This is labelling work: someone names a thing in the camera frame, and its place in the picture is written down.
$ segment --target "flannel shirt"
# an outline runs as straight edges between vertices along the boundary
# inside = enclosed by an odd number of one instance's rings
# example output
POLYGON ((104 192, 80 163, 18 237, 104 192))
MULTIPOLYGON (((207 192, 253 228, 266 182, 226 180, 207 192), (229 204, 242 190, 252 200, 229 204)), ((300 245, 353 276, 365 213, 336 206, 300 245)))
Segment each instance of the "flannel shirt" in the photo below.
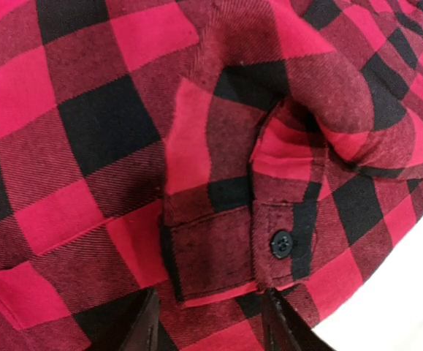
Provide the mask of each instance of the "flannel shirt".
POLYGON ((263 350, 422 214, 423 0, 0 0, 0 350, 150 286, 160 350, 263 350))

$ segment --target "white surface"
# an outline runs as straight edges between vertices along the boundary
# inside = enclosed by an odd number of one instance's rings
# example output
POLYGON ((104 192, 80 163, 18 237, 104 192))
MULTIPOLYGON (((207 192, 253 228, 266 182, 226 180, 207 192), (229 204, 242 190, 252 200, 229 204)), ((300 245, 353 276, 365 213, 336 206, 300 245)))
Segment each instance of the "white surface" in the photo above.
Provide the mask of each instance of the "white surface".
POLYGON ((423 351, 423 217, 314 331, 336 351, 423 351))

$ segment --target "checkered pattern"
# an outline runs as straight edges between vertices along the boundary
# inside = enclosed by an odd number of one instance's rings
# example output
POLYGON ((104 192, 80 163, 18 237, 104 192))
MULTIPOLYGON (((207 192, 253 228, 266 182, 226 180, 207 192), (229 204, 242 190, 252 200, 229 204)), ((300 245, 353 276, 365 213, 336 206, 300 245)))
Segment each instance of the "checkered pattern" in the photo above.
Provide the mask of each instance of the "checkered pattern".
POLYGON ((0 0, 0 350, 149 286, 160 350, 262 350, 259 292, 316 325, 422 214, 423 0, 0 0))

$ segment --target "button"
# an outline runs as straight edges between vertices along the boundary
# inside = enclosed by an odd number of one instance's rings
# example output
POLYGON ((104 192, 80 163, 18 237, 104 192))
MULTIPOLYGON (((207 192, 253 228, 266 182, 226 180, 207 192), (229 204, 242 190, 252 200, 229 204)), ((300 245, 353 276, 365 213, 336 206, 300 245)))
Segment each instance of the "button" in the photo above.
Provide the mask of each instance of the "button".
POLYGON ((271 251, 276 258, 282 260, 291 254, 292 237, 285 230, 279 230, 271 240, 271 251))

